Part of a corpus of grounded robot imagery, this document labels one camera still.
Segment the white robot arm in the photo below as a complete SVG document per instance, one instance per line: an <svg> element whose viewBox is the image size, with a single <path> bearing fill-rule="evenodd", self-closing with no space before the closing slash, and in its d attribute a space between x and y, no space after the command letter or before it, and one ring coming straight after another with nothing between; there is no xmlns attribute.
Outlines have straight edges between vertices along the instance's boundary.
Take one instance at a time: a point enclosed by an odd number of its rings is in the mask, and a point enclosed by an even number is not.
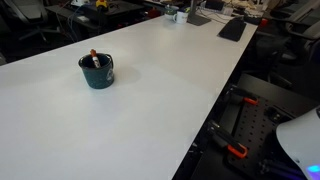
<svg viewBox="0 0 320 180"><path fill-rule="evenodd" d="M278 125L276 137L308 180L320 180L320 107Z"/></svg>

